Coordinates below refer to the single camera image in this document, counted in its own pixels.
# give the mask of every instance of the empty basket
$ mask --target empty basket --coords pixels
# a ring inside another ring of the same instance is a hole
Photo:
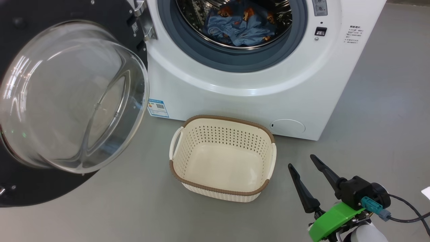
[[[169,157],[173,175],[190,191],[250,202],[272,177],[276,145],[270,131],[259,124],[199,115],[176,131]]]

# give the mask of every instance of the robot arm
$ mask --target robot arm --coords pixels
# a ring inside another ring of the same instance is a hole
[[[300,175],[292,164],[288,165],[291,177],[306,213],[314,213],[315,222],[309,227],[309,235],[314,242],[388,242],[385,236],[372,224],[370,212],[379,207],[378,215],[385,218],[385,208],[391,205],[391,199],[383,186],[369,183],[355,176],[350,180],[339,177],[315,155],[313,163],[329,181],[335,196],[342,202],[329,211],[323,211],[320,202],[315,199],[300,180]],[[341,234],[350,232],[344,240]]]

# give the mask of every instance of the brown basket rim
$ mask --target brown basket rim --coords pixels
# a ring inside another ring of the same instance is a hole
[[[238,119],[238,118],[229,118],[229,117],[216,116],[216,115],[197,115],[197,116],[191,117],[188,120],[186,120],[183,127],[186,127],[190,122],[192,122],[196,119],[202,119],[202,118],[218,119],[218,120],[231,121],[231,122],[236,122],[236,123],[240,123],[240,124],[246,124],[249,126],[254,126],[254,127],[259,128],[259,129],[263,130],[264,132],[266,132],[270,138],[270,141],[272,143],[275,143],[275,138],[273,137],[272,133],[265,126],[263,126],[261,124],[249,122],[246,120]],[[211,192],[218,192],[218,193],[224,193],[224,194],[230,194],[230,195],[239,195],[239,196],[252,196],[252,195],[256,195],[256,194],[261,193],[267,187],[267,185],[269,184],[269,181],[270,181],[269,179],[266,179],[261,187],[259,187],[257,190],[252,191],[252,192],[229,191],[229,190],[213,188],[210,186],[204,186],[204,185],[200,185],[198,183],[194,183],[194,182],[190,182],[188,180],[185,180],[185,179],[181,178],[180,176],[178,176],[178,174],[176,173],[175,168],[173,167],[173,160],[170,160],[169,165],[170,165],[170,171],[172,172],[173,176],[177,180],[179,180],[180,182],[185,183],[185,184],[190,185],[190,186],[194,186],[197,188],[208,190]]]
[[[252,196],[252,195],[256,195],[256,194],[261,193],[267,187],[267,185],[269,184],[269,181],[270,181],[269,179],[266,179],[261,187],[259,187],[257,190],[252,191],[252,192],[229,191],[229,190],[213,188],[210,186],[204,186],[204,185],[200,185],[198,183],[194,183],[194,182],[190,182],[188,180],[185,180],[185,179],[181,178],[180,176],[178,176],[178,174],[176,173],[175,168],[173,167],[173,160],[170,160],[169,165],[170,165],[170,171],[172,172],[173,176],[177,180],[179,180],[180,182],[185,183],[185,184],[190,185],[190,186],[194,186],[197,188],[208,190],[211,192],[218,192],[218,193],[224,193],[224,194],[230,194],[230,195],[239,195],[239,196]]]
[[[272,143],[275,143],[275,137],[273,137],[273,134],[269,131],[269,129],[267,129],[265,126],[261,125],[261,124],[257,124],[254,122],[250,122],[250,121],[246,121],[246,120],[242,120],[242,119],[238,119],[238,118],[229,118],[229,117],[224,117],[224,116],[216,116],[216,115],[197,115],[194,117],[189,118],[188,120],[185,121],[183,127],[186,127],[191,121],[194,121],[196,119],[201,119],[201,118],[206,118],[206,119],[218,119],[218,120],[224,120],[224,121],[230,121],[230,122],[236,122],[236,123],[240,123],[240,124],[246,124],[249,126],[254,126],[257,127],[259,129],[262,129],[264,132],[267,133],[267,135],[270,138],[270,141]]]

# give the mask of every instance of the teal connector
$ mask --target teal connector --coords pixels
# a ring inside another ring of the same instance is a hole
[[[387,216],[390,216],[391,213],[388,210],[384,209],[381,204],[373,201],[370,197],[363,197],[361,199],[361,205],[366,210],[377,214],[382,220],[389,220]]]

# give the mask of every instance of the clothes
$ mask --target clothes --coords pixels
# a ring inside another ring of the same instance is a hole
[[[203,32],[213,39],[233,46],[254,46],[269,41],[276,30],[273,13],[250,0],[231,0],[211,9]]]

